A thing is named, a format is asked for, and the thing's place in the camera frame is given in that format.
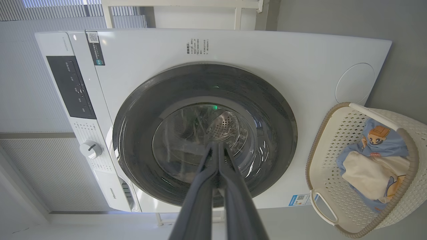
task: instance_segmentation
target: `qr code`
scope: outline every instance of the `qr code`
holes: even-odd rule
[[[99,43],[97,32],[88,32],[89,43]]]

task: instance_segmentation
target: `white plastic basket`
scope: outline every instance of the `white plastic basket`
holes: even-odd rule
[[[362,137],[365,121],[373,118],[395,130],[405,141],[410,166],[402,186],[380,213],[372,212],[339,174],[336,158],[348,144]],[[376,228],[394,224],[427,199],[427,126],[409,117],[354,103],[333,107],[317,133],[307,162],[306,178],[311,202],[326,222],[344,235],[359,238]],[[316,206],[318,194],[336,220],[326,217]]]

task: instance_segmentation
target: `circular cover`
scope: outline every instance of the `circular cover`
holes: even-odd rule
[[[224,141],[252,197],[286,171],[297,128],[286,100],[239,68],[191,64],[140,85],[120,108],[113,146],[125,174],[147,194],[181,206],[210,141]],[[223,206],[217,194],[213,206]]]
[[[349,68],[339,79],[335,98],[340,102],[360,102],[368,96],[375,83],[375,72],[371,65],[359,63]]]

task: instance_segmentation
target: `white washing machine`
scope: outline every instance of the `white washing machine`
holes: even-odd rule
[[[325,114],[339,102],[365,104],[391,46],[185,29],[36,38],[105,199],[139,212],[179,211],[212,140],[230,146],[257,208],[295,205],[309,193],[305,165]]]

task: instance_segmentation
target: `black display panel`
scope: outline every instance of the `black display panel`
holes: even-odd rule
[[[53,77],[71,117],[96,119],[75,56],[47,56]]]

